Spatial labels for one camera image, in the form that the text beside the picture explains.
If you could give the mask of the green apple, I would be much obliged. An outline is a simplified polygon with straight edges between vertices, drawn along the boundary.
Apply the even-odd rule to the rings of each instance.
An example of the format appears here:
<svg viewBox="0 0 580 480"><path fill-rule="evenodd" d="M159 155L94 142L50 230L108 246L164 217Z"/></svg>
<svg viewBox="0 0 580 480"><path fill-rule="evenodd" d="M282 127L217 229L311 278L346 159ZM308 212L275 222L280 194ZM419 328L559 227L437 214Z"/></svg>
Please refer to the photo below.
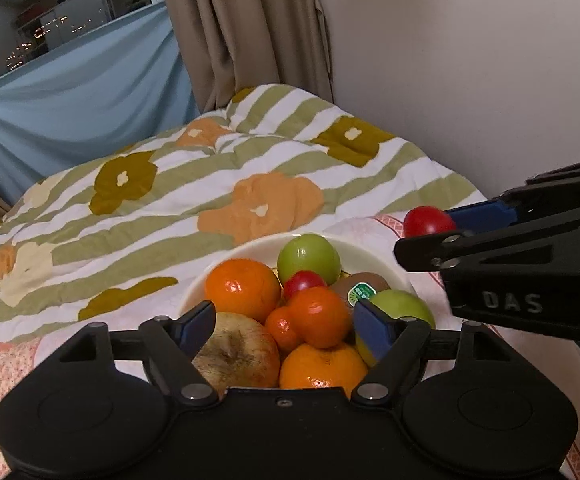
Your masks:
<svg viewBox="0 0 580 480"><path fill-rule="evenodd" d="M277 271L282 284L286 284L300 271L311 271L318 274L327 285L332 285L339 278L341 270L337 249L325 237L314 233L292 237L281 248L277 258Z"/></svg>
<svg viewBox="0 0 580 480"><path fill-rule="evenodd" d="M432 330L435 329L434 315L424 300L416 295L399 289L385 289L369 296L368 300L387 316L394 318L394 320L398 318L418 318L418 320L426 321ZM356 350L369 368L374 367L384 356L384 351L375 352L368 347L368 344L377 345L376 340L379 339L378 330L359 330L356 318L353 318L353 321Z"/></svg>

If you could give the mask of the red cherry tomato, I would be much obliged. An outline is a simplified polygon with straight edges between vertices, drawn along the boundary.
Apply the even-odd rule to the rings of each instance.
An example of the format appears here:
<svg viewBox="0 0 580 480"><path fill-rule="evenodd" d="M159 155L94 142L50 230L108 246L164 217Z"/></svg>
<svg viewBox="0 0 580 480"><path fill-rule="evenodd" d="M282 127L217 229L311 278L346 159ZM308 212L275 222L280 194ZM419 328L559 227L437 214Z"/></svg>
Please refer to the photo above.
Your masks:
<svg viewBox="0 0 580 480"><path fill-rule="evenodd" d="M456 223L450 215L432 206L419 206L410 210L403 221L405 238L420 237L456 231Z"/></svg>
<svg viewBox="0 0 580 480"><path fill-rule="evenodd" d="M298 292L302 292L302 290L326 286L326 282L319 274L310 270L301 270L293 274L284 283L284 300L289 301Z"/></svg>

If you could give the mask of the brown kiwi with sticker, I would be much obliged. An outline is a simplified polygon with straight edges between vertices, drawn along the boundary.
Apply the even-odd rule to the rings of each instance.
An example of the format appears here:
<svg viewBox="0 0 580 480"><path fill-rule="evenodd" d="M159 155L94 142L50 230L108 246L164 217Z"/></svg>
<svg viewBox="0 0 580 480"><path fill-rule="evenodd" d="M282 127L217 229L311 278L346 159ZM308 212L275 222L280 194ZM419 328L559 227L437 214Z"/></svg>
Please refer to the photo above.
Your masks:
<svg viewBox="0 0 580 480"><path fill-rule="evenodd" d="M389 288L389 283L381 275L371 272L342 275L330 286L351 310L358 300L369 299Z"/></svg>

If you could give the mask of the large red yellow apple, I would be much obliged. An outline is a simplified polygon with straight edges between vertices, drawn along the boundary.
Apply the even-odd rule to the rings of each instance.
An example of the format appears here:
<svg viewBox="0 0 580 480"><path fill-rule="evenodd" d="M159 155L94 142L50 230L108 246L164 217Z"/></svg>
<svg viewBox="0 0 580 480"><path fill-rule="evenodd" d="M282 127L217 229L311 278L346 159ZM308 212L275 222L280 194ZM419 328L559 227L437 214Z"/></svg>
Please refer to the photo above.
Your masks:
<svg viewBox="0 0 580 480"><path fill-rule="evenodd" d="M229 388L278 385L275 339L261 323L242 314L218 312L213 333L192 364L220 396Z"/></svg>

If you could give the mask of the small mandarin front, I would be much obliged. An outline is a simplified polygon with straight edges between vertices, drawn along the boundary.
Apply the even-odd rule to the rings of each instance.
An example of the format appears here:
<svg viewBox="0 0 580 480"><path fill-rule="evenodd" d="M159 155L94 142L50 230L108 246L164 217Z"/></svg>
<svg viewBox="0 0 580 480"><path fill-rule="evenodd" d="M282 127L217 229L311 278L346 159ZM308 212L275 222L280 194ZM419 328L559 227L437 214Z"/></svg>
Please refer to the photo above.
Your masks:
<svg viewBox="0 0 580 480"><path fill-rule="evenodd" d="M315 348L327 349L340 344L353 328L350 309L327 287L300 290L287 306L293 329Z"/></svg>

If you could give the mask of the small mandarin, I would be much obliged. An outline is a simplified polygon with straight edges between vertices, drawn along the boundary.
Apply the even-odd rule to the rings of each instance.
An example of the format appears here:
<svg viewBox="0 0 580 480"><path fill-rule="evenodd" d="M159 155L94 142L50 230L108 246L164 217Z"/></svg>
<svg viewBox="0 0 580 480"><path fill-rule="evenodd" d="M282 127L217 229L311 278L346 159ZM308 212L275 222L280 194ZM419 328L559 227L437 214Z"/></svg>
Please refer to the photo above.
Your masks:
<svg viewBox="0 0 580 480"><path fill-rule="evenodd" d="M270 312L264 326L275 339L281 352L289 353L299 347L300 344L303 344L303 338L293 328L290 320L290 311L286 306Z"/></svg>
<svg viewBox="0 0 580 480"><path fill-rule="evenodd" d="M300 290L287 306L293 329L315 348L327 349L340 344L353 328L350 309L327 287Z"/></svg>

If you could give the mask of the large orange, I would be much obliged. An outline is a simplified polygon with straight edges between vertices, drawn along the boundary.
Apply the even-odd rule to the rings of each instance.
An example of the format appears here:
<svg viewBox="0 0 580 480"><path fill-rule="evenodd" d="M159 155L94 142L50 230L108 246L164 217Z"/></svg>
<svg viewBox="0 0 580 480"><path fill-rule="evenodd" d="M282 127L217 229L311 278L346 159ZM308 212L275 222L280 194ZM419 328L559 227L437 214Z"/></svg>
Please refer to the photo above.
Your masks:
<svg viewBox="0 0 580 480"><path fill-rule="evenodd" d="M273 270L252 259L228 259L213 268L204 281L204 298L217 312L245 315L264 324L278 307L281 286Z"/></svg>
<svg viewBox="0 0 580 480"><path fill-rule="evenodd" d="M284 359L279 373L283 389L341 387L349 396L362 381L368 368L349 344L319 349L301 344Z"/></svg>

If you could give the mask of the large orange front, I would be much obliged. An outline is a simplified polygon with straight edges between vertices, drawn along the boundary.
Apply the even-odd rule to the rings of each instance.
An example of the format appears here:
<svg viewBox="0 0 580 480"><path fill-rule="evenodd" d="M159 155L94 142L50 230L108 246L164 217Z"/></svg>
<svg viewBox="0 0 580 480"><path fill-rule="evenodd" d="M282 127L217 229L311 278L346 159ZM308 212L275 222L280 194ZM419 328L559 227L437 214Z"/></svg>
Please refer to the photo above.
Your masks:
<svg viewBox="0 0 580 480"><path fill-rule="evenodd" d="M252 259L228 259L213 268L204 281L204 298L217 312L245 315L264 324L278 307L281 286L273 270Z"/></svg>

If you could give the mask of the cream cartoon bear plate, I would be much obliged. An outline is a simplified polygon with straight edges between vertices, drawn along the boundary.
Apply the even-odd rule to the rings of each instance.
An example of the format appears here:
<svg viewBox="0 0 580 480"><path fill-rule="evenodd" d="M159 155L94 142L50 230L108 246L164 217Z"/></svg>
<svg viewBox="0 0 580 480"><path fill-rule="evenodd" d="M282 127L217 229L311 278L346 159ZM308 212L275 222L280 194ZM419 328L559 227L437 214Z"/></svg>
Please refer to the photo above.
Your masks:
<svg viewBox="0 0 580 480"><path fill-rule="evenodd" d="M247 242L230 252L225 252L216 257L203 271L191 282L183 296L182 305L179 308L178 316L186 313L204 299L204 281L206 276L218 264L227 259L247 258L261 261L276 268L277 257L281 248L288 243L292 237L297 237L298 233L282 233L269 235ZM322 234L339 253L342 270L349 274L358 272L372 272L381 275L388 284L395 289L401 289L416 295L416 290L407 272L401 268L391 255L390 249L379 249L376 244L362 242L352 236L341 236L331 233Z"/></svg>

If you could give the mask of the green striped floral quilt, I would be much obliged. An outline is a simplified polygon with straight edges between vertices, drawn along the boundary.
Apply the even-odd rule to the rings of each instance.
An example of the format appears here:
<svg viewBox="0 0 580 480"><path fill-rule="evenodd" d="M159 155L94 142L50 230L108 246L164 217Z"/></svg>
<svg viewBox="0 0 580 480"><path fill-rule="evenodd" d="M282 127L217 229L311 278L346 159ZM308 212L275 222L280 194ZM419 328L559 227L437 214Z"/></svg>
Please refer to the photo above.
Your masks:
<svg viewBox="0 0 580 480"><path fill-rule="evenodd" d="M31 186L0 222L0 344L153 315L222 252L355 217L482 200L465 177L286 84Z"/></svg>

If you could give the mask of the blue hanging sheet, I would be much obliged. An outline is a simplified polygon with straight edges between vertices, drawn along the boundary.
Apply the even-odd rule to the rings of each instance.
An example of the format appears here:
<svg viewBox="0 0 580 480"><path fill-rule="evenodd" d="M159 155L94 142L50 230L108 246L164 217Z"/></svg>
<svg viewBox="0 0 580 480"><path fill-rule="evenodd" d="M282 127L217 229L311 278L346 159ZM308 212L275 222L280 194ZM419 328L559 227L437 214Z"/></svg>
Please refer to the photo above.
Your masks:
<svg viewBox="0 0 580 480"><path fill-rule="evenodd" d="M166 6L127 14L0 77L0 197L198 114Z"/></svg>

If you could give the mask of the right beige curtain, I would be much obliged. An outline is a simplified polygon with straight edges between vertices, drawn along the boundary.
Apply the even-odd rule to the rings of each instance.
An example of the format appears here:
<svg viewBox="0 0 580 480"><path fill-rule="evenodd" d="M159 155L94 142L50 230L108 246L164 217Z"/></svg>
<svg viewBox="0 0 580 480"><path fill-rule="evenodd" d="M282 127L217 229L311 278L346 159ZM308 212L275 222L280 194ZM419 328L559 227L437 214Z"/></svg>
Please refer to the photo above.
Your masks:
<svg viewBox="0 0 580 480"><path fill-rule="evenodd" d="M199 110L259 84L290 84L331 100L319 0L164 0Z"/></svg>

